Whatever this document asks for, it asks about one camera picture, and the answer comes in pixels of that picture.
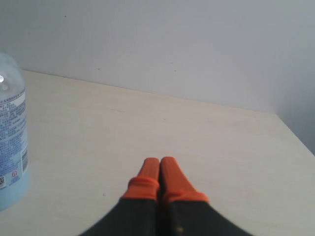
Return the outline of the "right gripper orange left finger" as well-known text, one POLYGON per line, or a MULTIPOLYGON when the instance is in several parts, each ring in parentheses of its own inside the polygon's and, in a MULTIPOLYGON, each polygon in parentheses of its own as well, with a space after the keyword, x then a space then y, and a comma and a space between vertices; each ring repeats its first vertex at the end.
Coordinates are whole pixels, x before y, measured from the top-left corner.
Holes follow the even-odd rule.
POLYGON ((117 204, 83 236, 154 236, 159 191, 159 160, 146 158, 117 204))

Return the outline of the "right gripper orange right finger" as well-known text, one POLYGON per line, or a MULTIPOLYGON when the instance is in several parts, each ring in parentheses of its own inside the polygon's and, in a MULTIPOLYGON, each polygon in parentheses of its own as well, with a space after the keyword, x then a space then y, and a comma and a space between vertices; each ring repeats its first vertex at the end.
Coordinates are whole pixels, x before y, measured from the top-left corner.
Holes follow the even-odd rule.
POLYGON ((169 236, 250 236, 216 211, 185 176, 174 157, 160 162, 162 202, 169 236))

